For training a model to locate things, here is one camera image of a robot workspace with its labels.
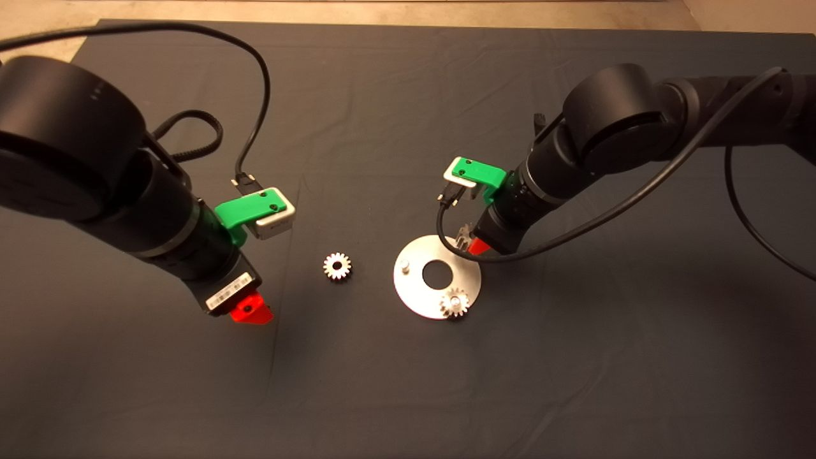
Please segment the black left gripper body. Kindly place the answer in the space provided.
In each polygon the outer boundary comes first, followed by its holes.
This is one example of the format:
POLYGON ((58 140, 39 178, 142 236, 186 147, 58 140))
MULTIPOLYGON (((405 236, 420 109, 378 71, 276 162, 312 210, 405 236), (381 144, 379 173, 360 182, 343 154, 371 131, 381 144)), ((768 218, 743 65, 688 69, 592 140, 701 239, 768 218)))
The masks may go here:
POLYGON ((186 237, 152 264, 180 279, 205 314, 225 316, 256 293, 261 276, 206 203, 194 204, 189 223, 186 237))

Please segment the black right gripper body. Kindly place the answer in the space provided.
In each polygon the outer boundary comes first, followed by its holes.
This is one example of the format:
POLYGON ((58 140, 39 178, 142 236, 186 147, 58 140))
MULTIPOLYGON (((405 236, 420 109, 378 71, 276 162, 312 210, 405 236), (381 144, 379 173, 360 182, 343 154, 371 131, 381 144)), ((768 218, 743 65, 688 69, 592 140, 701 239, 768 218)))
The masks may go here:
POLYGON ((473 232, 501 255, 516 253, 527 231, 540 219, 539 204, 527 186, 511 184, 487 206, 473 232))

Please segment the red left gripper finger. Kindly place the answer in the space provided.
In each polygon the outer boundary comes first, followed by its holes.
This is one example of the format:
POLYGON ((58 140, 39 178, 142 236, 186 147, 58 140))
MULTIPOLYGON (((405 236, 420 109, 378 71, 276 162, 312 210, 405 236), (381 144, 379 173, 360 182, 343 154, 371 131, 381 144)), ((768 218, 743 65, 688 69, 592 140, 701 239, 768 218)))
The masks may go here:
POLYGON ((274 319, 274 313, 257 291, 250 293, 237 302, 231 310, 232 320, 243 324, 266 324, 274 319))

